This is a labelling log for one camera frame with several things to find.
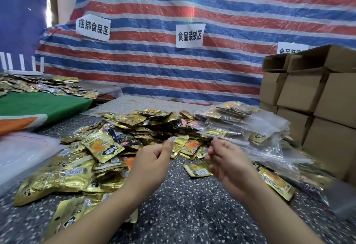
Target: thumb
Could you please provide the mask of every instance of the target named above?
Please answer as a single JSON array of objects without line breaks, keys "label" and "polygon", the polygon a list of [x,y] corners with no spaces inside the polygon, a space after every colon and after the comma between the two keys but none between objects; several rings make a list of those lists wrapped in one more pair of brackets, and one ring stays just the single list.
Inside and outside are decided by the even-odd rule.
[{"label": "thumb", "polygon": [[171,153],[173,149],[173,140],[172,138],[169,138],[162,146],[162,151],[161,154],[158,157],[158,160],[160,162],[166,162],[169,163],[171,159]]},{"label": "thumb", "polygon": [[223,143],[218,139],[214,138],[211,141],[211,146],[214,150],[214,155],[219,156],[222,160],[227,160],[230,156],[230,150],[224,147]]}]

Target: left hand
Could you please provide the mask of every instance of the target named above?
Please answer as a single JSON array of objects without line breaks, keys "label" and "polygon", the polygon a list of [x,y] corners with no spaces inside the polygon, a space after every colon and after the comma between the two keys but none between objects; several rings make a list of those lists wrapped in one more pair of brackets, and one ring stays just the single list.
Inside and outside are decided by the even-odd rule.
[{"label": "left hand", "polygon": [[172,148],[171,138],[164,145],[141,148],[136,154],[124,186],[134,188],[142,196],[142,200],[153,194],[166,178]]}]

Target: hand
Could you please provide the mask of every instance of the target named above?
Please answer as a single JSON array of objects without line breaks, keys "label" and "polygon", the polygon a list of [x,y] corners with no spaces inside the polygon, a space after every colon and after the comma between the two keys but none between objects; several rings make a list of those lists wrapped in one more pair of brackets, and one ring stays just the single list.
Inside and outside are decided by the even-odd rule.
[{"label": "hand", "polygon": [[242,204],[252,198],[256,189],[265,186],[251,160],[228,141],[214,138],[205,160],[211,161],[210,172]]},{"label": "hand", "polygon": [[144,201],[160,187],[166,178],[172,148],[171,138],[164,145],[157,144],[141,148],[136,154],[123,186],[135,189]]}]

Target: stack of cardboard boxes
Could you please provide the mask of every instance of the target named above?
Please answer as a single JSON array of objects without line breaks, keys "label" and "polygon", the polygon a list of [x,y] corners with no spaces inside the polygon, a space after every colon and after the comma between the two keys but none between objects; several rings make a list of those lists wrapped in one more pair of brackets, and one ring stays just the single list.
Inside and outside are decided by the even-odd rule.
[{"label": "stack of cardboard boxes", "polygon": [[338,179],[356,186],[356,51],[326,45],[267,56],[260,107]]}]

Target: forearm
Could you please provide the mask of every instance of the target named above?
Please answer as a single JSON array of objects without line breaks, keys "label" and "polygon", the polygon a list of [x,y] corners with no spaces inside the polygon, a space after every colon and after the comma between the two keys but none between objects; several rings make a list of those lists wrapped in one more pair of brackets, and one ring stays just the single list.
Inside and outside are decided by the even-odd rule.
[{"label": "forearm", "polygon": [[323,241],[267,185],[262,183],[251,192],[246,207],[271,244],[319,244]]},{"label": "forearm", "polygon": [[45,244],[108,243],[120,225],[143,200],[137,189],[123,185],[92,211],[47,240]]}]

